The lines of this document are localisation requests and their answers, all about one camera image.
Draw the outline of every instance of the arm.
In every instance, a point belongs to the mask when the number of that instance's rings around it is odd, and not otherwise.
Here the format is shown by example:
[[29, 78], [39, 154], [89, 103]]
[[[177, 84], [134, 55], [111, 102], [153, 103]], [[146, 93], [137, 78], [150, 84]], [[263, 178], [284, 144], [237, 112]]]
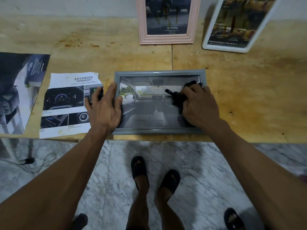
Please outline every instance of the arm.
[[0, 229], [68, 229], [77, 205], [109, 133], [120, 123], [122, 97], [112, 100], [112, 83], [101, 101], [98, 88], [93, 105], [85, 99], [91, 129], [48, 169], [0, 204]]
[[224, 155], [245, 193], [272, 230], [306, 227], [307, 185], [233, 132], [219, 117], [209, 87], [183, 91], [183, 115], [206, 132]]

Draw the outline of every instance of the white wall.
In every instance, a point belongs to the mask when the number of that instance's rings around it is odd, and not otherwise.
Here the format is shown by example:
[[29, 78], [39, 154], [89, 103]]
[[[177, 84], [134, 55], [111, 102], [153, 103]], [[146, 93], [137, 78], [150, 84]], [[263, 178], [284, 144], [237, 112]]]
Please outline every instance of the white wall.
[[[199, 17], [210, 16], [217, 0], [202, 0]], [[272, 19], [307, 20], [307, 0], [282, 0]], [[135, 0], [0, 0], [0, 15], [137, 17]]]

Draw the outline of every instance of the windshield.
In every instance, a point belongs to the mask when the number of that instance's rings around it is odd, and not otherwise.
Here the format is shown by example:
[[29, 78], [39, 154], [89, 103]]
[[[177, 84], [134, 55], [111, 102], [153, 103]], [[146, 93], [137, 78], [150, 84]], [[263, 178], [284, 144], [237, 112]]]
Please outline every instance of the windshield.
[[169, 89], [172, 92], [180, 92], [182, 90], [181, 85], [160, 85], [160, 86], [136, 86], [136, 90], [140, 96], [152, 96], [152, 95], [168, 95], [165, 90]]

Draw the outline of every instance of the pink picture frame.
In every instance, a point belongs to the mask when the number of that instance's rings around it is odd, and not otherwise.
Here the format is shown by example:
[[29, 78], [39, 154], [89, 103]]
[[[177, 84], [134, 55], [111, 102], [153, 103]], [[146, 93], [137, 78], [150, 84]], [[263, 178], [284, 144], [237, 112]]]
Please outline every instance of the pink picture frame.
[[186, 34], [148, 34], [146, 18], [146, 0], [136, 0], [140, 44], [146, 45], [193, 43], [200, 3], [201, 0], [191, 0]]

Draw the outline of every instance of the forearm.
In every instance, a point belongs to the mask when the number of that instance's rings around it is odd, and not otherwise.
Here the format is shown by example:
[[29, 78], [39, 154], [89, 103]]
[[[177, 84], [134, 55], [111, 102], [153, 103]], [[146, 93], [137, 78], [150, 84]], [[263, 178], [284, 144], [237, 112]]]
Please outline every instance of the forearm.
[[103, 131], [90, 129], [62, 158], [5, 200], [0, 229], [67, 229], [105, 141]]
[[272, 229], [303, 229], [307, 186], [220, 120], [207, 130], [245, 193]]

